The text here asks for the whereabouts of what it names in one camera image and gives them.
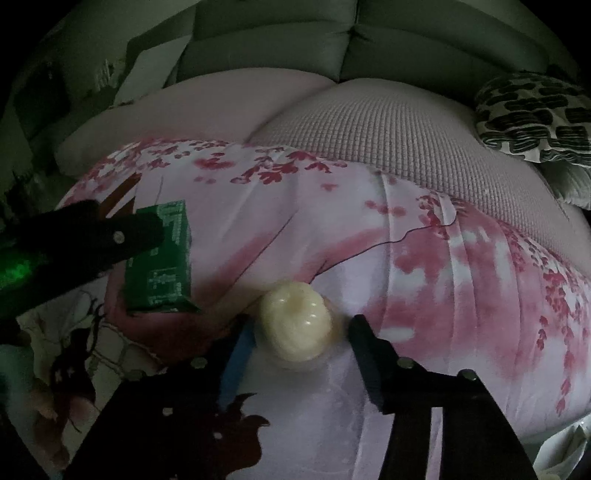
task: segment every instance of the patterned throw pillow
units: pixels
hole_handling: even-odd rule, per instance
[[[476,95],[476,129],[490,148],[536,163],[591,168],[591,99],[562,80],[521,72],[497,77]]]

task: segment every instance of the white squishy object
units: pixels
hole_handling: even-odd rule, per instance
[[[261,329],[277,356],[305,362],[334,340],[334,324],[321,295],[307,283],[278,285],[261,299]]]

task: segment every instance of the pink floral comforter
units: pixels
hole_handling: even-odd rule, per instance
[[[291,147],[193,140],[127,145],[63,205],[82,199],[97,199],[108,216],[185,200],[193,300],[205,310],[127,316],[116,268],[95,292],[106,316],[88,363],[98,410],[126,371],[198,355],[286,278],[310,282],[347,316],[364,313],[428,369],[474,369],[520,436],[589,409],[589,279],[461,200]],[[144,356],[115,360],[107,334]],[[284,372],[255,351],[241,390],[256,393],[243,412],[269,426],[258,432],[260,461],[231,478],[378,477],[391,419],[369,404],[350,349],[307,374]],[[434,417],[434,455],[440,439]]]

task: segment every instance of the green box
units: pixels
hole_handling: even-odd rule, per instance
[[[159,247],[127,261],[125,302],[132,312],[198,312],[191,296],[191,229],[183,200],[138,209],[153,212],[164,227]]]

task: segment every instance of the gray upholstered headboard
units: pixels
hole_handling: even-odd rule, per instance
[[[194,20],[194,40],[178,81],[282,67],[397,80],[470,105],[497,74],[548,66],[532,39],[457,0],[202,0],[183,15]],[[156,27],[158,38],[178,28],[169,24]]]

